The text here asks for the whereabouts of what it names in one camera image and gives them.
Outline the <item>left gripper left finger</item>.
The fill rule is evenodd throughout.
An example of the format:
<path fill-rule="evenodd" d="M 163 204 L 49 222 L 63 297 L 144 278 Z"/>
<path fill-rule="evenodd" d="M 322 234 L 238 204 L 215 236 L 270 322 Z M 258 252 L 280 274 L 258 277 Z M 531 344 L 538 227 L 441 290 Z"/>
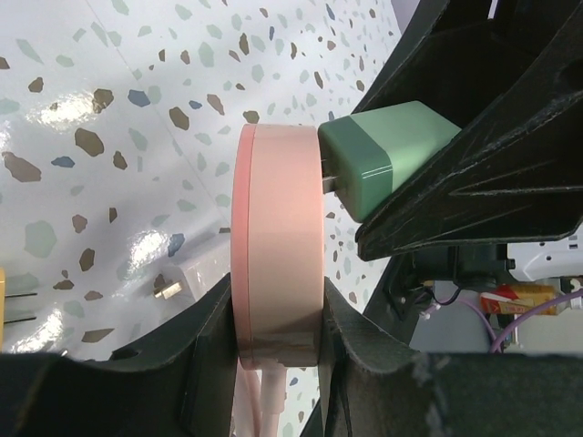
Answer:
<path fill-rule="evenodd" d="M 1 357 L 4 436 L 227 436 L 237 369 L 230 277 L 106 361 Z"/>

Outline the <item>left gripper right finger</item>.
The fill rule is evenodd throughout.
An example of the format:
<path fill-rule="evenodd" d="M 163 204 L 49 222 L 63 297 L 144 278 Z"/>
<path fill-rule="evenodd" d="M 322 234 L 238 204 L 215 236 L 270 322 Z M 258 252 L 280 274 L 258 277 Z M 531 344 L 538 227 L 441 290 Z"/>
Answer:
<path fill-rule="evenodd" d="M 324 282 L 320 399 L 304 436 L 579 436 L 582 360 L 414 351 Z"/>

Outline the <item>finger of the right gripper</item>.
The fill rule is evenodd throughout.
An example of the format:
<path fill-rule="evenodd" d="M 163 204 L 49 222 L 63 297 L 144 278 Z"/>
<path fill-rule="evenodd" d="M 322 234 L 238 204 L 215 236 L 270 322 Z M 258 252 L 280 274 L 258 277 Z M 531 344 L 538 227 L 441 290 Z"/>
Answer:
<path fill-rule="evenodd" d="M 479 114 L 573 12 L 571 1 L 422 1 L 355 110 L 420 101 L 440 114 Z"/>

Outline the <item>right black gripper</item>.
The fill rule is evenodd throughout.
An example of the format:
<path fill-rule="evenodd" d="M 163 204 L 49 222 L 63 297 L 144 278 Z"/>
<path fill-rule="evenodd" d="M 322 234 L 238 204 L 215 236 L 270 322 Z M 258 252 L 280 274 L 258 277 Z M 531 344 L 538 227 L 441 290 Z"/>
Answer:
<path fill-rule="evenodd" d="M 506 244 L 558 240 L 582 220 L 582 4 L 531 67 L 358 229 L 361 259 L 391 257 L 364 316 L 408 343 L 419 316 L 513 284 Z M 466 246 L 442 246 L 464 244 Z M 430 246 L 442 246 L 422 249 Z"/>

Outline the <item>white plug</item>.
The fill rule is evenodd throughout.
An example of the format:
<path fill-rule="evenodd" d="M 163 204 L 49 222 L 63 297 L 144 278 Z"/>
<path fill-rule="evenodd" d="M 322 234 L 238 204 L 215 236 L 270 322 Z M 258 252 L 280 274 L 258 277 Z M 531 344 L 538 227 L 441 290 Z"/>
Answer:
<path fill-rule="evenodd" d="M 229 264 L 214 261 L 168 265 L 161 272 L 164 282 L 154 287 L 153 294 L 164 300 L 182 294 L 189 296 L 191 301 L 198 301 L 229 271 Z"/>

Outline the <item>green plug adapter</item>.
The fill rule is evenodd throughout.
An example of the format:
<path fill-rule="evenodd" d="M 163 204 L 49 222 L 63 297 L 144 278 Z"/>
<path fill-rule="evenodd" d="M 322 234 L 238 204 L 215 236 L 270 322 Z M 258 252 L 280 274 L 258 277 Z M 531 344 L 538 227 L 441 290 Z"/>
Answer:
<path fill-rule="evenodd" d="M 359 223 L 461 131 L 420 101 L 339 117 L 318 138 L 335 193 Z"/>

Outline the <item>yellow plug adapter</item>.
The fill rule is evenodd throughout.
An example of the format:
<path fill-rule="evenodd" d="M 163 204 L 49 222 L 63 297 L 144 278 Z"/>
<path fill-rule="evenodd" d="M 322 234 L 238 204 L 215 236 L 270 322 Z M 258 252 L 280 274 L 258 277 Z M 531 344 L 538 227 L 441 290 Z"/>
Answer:
<path fill-rule="evenodd" d="M 37 295 L 32 290 L 9 292 L 5 269 L 1 268 L 1 350 L 5 346 L 8 327 L 36 319 L 35 311 L 25 309 L 23 301 L 36 298 Z"/>

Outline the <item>pink round power socket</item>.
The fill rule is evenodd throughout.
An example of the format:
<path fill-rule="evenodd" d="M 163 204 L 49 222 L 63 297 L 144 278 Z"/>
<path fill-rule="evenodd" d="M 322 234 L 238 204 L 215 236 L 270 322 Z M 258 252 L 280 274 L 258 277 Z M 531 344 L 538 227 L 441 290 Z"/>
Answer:
<path fill-rule="evenodd" d="M 231 197 L 230 276 L 243 367 L 316 365 L 324 231 L 314 127 L 243 126 Z"/>

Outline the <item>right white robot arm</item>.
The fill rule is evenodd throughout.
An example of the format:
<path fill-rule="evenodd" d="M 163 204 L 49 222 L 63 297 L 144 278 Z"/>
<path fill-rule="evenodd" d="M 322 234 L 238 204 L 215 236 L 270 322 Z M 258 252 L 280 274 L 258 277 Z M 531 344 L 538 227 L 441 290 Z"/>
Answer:
<path fill-rule="evenodd" d="M 389 258 L 368 313 L 417 279 L 582 272 L 582 4 L 422 1 L 357 114 L 420 101 L 458 127 L 356 234 Z"/>

